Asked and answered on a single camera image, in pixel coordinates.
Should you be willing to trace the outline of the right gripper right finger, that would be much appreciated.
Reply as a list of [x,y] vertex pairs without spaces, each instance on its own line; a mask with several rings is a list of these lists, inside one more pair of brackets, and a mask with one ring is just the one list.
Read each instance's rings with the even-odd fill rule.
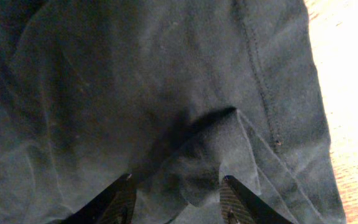
[[292,224],[232,175],[222,180],[219,203],[225,224]]

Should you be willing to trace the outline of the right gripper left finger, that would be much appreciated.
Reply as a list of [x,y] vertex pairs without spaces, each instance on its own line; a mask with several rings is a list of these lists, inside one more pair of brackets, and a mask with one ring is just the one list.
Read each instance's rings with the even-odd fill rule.
[[136,202],[131,174],[124,174],[61,224],[131,224]]

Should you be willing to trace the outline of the black Nike t-shirt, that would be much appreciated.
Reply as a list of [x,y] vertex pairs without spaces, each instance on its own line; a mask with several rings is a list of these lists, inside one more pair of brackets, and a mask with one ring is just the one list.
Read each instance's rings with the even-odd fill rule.
[[134,223],[221,223],[234,176],[345,223],[303,1],[0,1],[0,223],[58,223],[124,174]]

